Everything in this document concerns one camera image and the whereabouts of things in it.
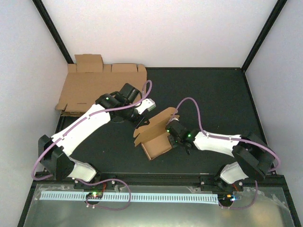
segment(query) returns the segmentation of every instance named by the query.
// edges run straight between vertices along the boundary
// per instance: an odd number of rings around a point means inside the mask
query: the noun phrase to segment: robotic arm
[[[241,142],[241,139],[250,140],[268,146],[256,135],[220,135],[198,130],[189,131],[177,118],[172,119],[166,126],[172,147],[183,146],[188,154],[190,149],[210,150],[234,157],[236,162],[222,166],[212,182],[219,191],[229,191],[231,184],[251,178],[261,181],[271,169],[275,158],[265,150]]]
[[[135,128],[149,124],[144,112],[156,106],[151,99],[145,99],[131,108],[123,108],[130,105],[139,93],[138,89],[125,84],[119,92],[100,96],[83,116],[66,129],[50,138],[46,135],[42,136],[38,142],[39,155],[55,141],[61,140],[42,158],[41,164],[56,180],[72,177],[86,182],[91,181],[97,173],[95,168],[71,158],[70,155],[91,133],[116,117],[128,120]]]

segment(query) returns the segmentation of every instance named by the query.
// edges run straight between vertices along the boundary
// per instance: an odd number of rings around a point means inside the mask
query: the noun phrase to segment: purple cable
[[[41,159],[47,154],[47,152],[53,147],[55,146],[60,140],[62,140],[61,138],[57,139],[54,143],[52,143],[47,149],[45,149],[45,151],[40,155],[40,157],[37,159],[37,161],[35,162],[34,164],[34,167],[33,167],[33,170],[32,170],[32,178],[36,181],[41,181],[41,180],[45,180],[46,178],[48,177],[51,177],[53,176],[52,174],[49,174],[49,175],[46,175],[46,176],[43,176],[43,177],[35,177],[35,171],[36,171],[36,168],[39,164],[39,162],[41,161]]]
[[[133,103],[131,105],[127,105],[127,106],[123,106],[123,107],[118,107],[118,108],[111,108],[111,109],[104,109],[104,110],[99,110],[99,111],[96,111],[96,112],[93,112],[91,113],[89,116],[93,116],[95,114],[98,114],[98,113],[102,113],[102,112],[110,112],[110,111],[115,111],[115,110],[124,110],[124,109],[127,109],[127,108],[130,108],[130,107],[133,107],[135,105],[138,105],[140,102],[142,102],[144,99],[146,99],[146,97],[149,95],[149,93],[151,92],[151,89],[152,89],[152,81],[151,80],[147,80],[144,84],[143,84],[143,87],[142,87],[142,91],[144,92],[147,84],[150,84],[150,87],[148,88],[148,91],[146,92],[146,94],[136,103]],[[71,130],[73,130],[76,126],[78,126],[79,124],[81,124],[83,121],[85,121],[87,119],[87,117],[84,117],[82,118],[80,121],[78,121],[76,124],[74,124],[70,129],[68,129],[64,134],[63,134],[63,137],[66,136],[68,133],[71,132]],[[32,178],[36,181],[41,181],[41,180],[45,180],[46,178],[48,177],[51,177],[53,176],[52,174],[49,174],[47,176],[44,176],[44,177],[40,177],[40,178],[37,178],[35,177],[35,171],[36,171],[36,168],[37,168],[37,165],[38,163],[41,161],[41,159],[43,159],[43,157],[47,154],[47,152],[53,147],[55,146],[60,140],[62,140],[62,138],[59,138],[58,140],[56,140],[54,143],[52,143],[41,155],[40,157],[37,159],[37,161],[35,162],[34,164],[34,167],[33,167],[33,170],[32,170]]]
[[[230,210],[243,210],[243,209],[247,209],[249,207],[251,207],[252,205],[254,205],[254,203],[256,202],[257,200],[257,196],[258,196],[258,183],[257,181],[255,181],[256,183],[256,192],[255,192],[255,196],[254,196],[254,199],[251,201],[251,203],[247,206],[244,206],[244,207],[225,207],[225,206],[222,206],[222,204],[219,202],[219,206],[221,208],[224,208],[224,209],[230,209]]]
[[[103,207],[103,206],[99,206],[99,205],[91,205],[91,204],[89,204],[89,202],[88,202],[89,198],[87,198],[85,202],[86,202],[86,204],[87,204],[88,206],[92,206],[92,207],[95,206],[95,207],[102,208],[102,209],[105,209],[105,210],[119,211],[119,210],[124,210],[124,209],[128,208],[129,205],[131,204],[132,192],[131,192],[129,186],[128,186],[124,181],[122,181],[122,180],[114,179],[114,178],[113,178],[113,179],[106,179],[106,180],[104,180],[104,181],[100,181],[100,182],[97,182],[97,183],[87,183],[87,182],[85,182],[85,181],[83,181],[83,180],[79,180],[79,181],[80,181],[81,183],[85,184],[85,185],[88,185],[88,186],[94,186],[94,185],[101,184],[101,183],[105,183],[105,182],[108,182],[108,181],[118,181],[118,182],[121,182],[122,184],[124,184],[125,187],[126,187],[127,190],[128,190],[129,198],[128,198],[127,204],[126,204],[125,206],[121,207],[121,208],[110,208],[110,207]]]
[[[179,107],[181,106],[181,104],[186,101],[186,100],[191,100],[194,102],[195,106],[196,106],[196,109],[197,109],[197,113],[198,113],[198,123],[199,123],[199,128],[201,130],[201,132],[207,136],[207,133],[204,131],[204,129],[202,128],[202,123],[201,123],[201,116],[200,116],[200,110],[199,110],[199,106],[198,106],[198,103],[191,97],[186,97],[186,98],[183,98],[182,101],[178,104],[177,108],[176,108],[176,111],[174,112],[174,114],[171,116],[169,122],[171,121],[171,119],[175,116],[175,114],[178,112],[178,109]],[[220,139],[220,140],[230,140],[230,138],[227,138],[227,137],[222,137],[222,136],[214,136],[214,135],[211,135],[209,134],[208,137],[211,137],[211,138],[214,138],[214,139]],[[261,149],[264,149],[266,150],[269,154],[271,154],[272,156],[275,157],[275,159],[277,160],[277,166],[270,169],[269,171],[274,171],[276,170],[280,164],[281,164],[281,160],[280,158],[275,154],[275,152],[273,152],[271,149],[261,145],[261,144],[258,144],[256,142],[253,142],[253,141],[250,141],[250,140],[245,140],[245,139],[239,139],[239,138],[231,138],[231,140],[233,141],[240,141],[240,142],[244,142],[244,143],[249,143],[249,144],[252,144],[252,145],[255,145]]]

